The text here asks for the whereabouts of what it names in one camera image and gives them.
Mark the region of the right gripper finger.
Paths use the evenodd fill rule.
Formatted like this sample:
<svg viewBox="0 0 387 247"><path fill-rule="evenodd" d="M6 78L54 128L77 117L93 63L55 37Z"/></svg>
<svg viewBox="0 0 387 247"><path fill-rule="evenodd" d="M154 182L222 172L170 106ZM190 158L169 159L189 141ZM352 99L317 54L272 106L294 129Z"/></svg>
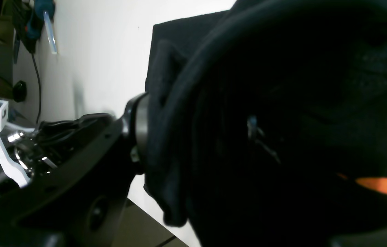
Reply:
<svg viewBox="0 0 387 247"><path fill-rule="evenodd" d="M123 116L24 128L0 100L0 247L108 247L143 173L148 94Z"/></svg>

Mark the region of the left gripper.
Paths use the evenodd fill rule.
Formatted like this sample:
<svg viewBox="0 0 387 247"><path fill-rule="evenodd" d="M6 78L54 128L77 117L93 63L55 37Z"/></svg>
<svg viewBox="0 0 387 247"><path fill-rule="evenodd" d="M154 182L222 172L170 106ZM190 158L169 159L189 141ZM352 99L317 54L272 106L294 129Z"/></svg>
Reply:
<svg viewBox="0 0 387 247"><path fill-rule="evenodd" d="M33 131L9 131L4 152L29 181L20 187L0 164L0 206L46 206L104 197L101 179L92 172L109 150L115 124L110 114L88 114L76 120L44 121Z"/></svg>

